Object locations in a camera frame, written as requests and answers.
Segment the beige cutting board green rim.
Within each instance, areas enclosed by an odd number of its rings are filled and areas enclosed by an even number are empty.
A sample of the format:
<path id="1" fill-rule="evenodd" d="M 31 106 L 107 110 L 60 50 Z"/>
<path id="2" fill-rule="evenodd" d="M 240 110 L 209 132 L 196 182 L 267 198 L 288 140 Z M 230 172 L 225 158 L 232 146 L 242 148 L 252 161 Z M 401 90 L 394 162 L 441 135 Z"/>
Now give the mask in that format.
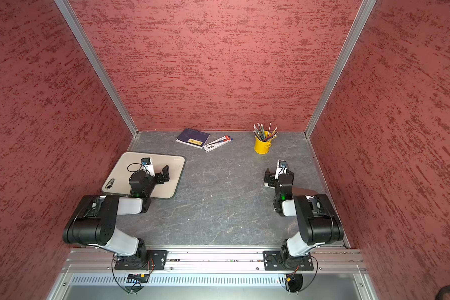
<path id="1" fill-rule="evenodd" d="M 157 185 L 151 193 L 152 198 L 169 200 L 176 194 L 178 184 L 185 167 L 185 157 L 164 154 L 125 152 L 118 159 L 111 173 L 102 185 L 101 191 L 111 195 L 129 195 L 131 186 L 129 179 L 139 169 L 141 160 L 150 158 L 155 174 L 161 173 L 165 166 L 169 166 L 169 181 Z"/>

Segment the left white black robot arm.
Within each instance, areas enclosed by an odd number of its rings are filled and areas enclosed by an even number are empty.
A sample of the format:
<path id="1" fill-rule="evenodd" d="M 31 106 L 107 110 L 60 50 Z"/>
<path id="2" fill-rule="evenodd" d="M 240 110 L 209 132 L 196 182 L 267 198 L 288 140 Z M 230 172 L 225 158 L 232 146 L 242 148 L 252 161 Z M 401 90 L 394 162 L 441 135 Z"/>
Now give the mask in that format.
<path id="1" fill-rule="evenodd" d="M 142 165 L 129 178 L 130 195 L 83 196 L 62 234 L 69 245 L 95 246 L 112 252 L 130 268 L 143 269 L 150 261 L 143 239 L 116 227 L 118 216 L 145 214 L 157 185 L 170 180 L 169 166 L 151 174 L 150 165 Z"/>

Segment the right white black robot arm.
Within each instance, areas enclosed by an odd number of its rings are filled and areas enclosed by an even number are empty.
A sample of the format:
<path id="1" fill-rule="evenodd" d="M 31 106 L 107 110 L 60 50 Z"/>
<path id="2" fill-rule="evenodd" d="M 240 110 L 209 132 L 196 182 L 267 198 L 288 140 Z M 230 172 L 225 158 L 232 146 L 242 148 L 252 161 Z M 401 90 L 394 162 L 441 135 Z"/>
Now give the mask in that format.
<path id="1" fill-rule="evenodd" d="M 287 169 L 264 173 L 264 186 L 273 188 L 274 210 L 283 217 L 295 217 L 298 232 L 285 240 L 279 262 L 286 268 L 299 265 L 311 250 L 342 241 L 343 225 L 326 194 L 298 195 L 293 193 L 295 174 Z"/>

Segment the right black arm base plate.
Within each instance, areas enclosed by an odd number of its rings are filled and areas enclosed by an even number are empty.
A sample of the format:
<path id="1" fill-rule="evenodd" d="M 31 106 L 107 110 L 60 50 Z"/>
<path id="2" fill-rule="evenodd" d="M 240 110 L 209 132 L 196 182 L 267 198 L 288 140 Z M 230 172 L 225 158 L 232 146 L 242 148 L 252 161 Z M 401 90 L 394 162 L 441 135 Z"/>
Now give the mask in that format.
<path id="1" fill-rule="evenodd" d="M 266 271 L 312 271 L 315 269 L 310 254 L 296 257 L 284 251 L 264 251 L 263 261 Z"/>

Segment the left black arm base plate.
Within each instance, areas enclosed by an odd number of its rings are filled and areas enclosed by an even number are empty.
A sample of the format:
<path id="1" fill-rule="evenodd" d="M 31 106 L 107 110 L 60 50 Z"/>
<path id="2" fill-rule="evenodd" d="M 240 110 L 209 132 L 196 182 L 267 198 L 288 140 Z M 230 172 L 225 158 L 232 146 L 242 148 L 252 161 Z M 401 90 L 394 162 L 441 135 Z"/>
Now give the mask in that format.
<path id="1" fill-rule="evenodd" d="M 130 271 L 162 271 L 168 257 L 166 250 L 147 250 L 144 257 L 134 256 L 118 256 L 114 265 L 114 270 Z"/>

